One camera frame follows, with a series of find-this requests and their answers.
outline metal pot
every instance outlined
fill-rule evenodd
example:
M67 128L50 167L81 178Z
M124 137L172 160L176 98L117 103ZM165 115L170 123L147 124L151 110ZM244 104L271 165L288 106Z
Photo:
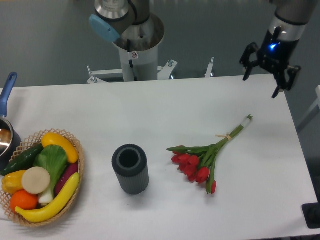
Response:
M0 95L0 171L6 168L11 156L21 143L20 136L6 119L8 99L17 77L16 72L9 74Z

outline orange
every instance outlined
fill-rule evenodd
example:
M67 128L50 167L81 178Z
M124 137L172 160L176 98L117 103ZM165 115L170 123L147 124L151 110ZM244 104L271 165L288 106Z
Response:
M37 195L30 194L25 190L17 191L10 200L10 208L14 213L16 213L16 207L22 208L23 210L33 210L36 209L37 204Z

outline blue cap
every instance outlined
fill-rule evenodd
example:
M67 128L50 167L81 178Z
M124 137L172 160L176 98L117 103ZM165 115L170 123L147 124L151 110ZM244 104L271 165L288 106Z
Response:
M90 16L89 24L96 34L108 42L114 42L120 38L119 33L112 26L96 15Z

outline gray floor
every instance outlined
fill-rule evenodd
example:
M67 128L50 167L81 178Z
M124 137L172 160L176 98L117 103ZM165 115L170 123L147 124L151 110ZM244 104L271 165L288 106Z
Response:
M211 57L217 77L243 75L239 59L249 43L262 43L276 9L264 0L150 2L165 26L159 65L177 61L180 79L202 77ZM117 50L90 29L93 12L94 0L0 1L0 88L12 71L19 74L16 87L24 87L84 84L87 65L92 71L120 69ZM320 4L291 58L302 66L295 88L286 93L295 123L317 98L319 36ZM313 177L320 176L319 126L320 114L299 134Z

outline eggplant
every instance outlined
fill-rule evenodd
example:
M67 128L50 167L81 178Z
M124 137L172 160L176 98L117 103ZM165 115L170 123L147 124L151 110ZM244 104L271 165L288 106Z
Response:
M60 180L58 181L58 183L55 185L54 188L54 194L55 196L57 196L60 191L62 190L62 188L64 187L64 185L66 184L66 182L68 181L68 179L75 173L78 172L78 162L73 163L71 165L69 165L67 167L67 169L65 170L64 174L62 175L62 177L60 178Z

